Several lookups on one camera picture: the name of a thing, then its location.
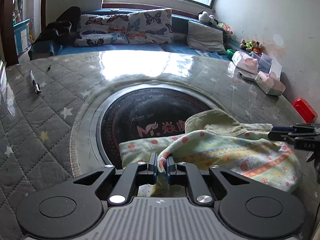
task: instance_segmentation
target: round black pad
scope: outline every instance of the round black pad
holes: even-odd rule
[[[184,122],[190,116],[210,109],[202,101],[176,90],[140,89],[118,98],[107,109],[97,132],[101,132],[108,159],[121,169],[119,143],[183,134]]]
[[[76,203],[67,197],[51,197],[42,201],[39,211],[46,217],[60,218],[71,214],[76,208]]]
[[[28,195],[16,210],[23,233],[40,239],[77,236],[95,225],[102,214],[94,189],[72,180]]]
[[[252,215],[262,218],[275,217],[279,215],[283,209],[283,206],[279,201],[270,197],[252,198],[245,206]]]
[[[302,203],[284,191],[252,182],[230,187],[219,215],[226,225],[254,239],[281,239],[295,234],[303,223]]]

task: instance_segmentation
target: pillow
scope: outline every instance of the pillow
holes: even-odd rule
[[[80,17],[75,47],[98,46],[105,44],[128,44],[125,31],[128,27],[128,15],[89,15]]]
[[[171,14],[170,8],[128,14],[126,35],[129,43],[173,43]]]
[[[223,46],[223,32],[194,21],[188,22],[187,44],[191,49],[227,54]]]

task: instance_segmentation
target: pen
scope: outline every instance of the pen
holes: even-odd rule
[[[33,76],[32,70],[30,70],[30,77],[31,77],[32,84],[33,84],[33,87],[35,88],[36,93],[37,93],[37,94],[41,93],[40,86],[39,86],[39,84],[36,82],[35,77]]]

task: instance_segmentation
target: paper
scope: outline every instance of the paper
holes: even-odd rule
[[[277,61],[277,59],[274,58],[272,61],[272,64],[271,64],[270,71],[269,71],[269,76],[280,81],[281,70],[282,70],[282,66]]]

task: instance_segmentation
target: floral towel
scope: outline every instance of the floral towel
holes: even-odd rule
[[[217,126],[219,119],[224,120],[224,129]],[[236,133],[236,136],[220,135],[226,131],[227,120],[231,126],[229,133]],[[194,163],[203,170],[211,165],[219,165],[261,183],[292,192],[302,180],[300,163],[286,143],[267,140],[271,128],[270,124],[240,124],[220,109],[215,109],[190,117],[185,126],[185,130],[189,131],[187,134],[121,143],[120,155],[125,167],[132,162],[148,161],[152,152],[159,154],[158,184],[154,193],[163,193],[169,189],[164,170],[169,154],[173,155],[175,162]]]

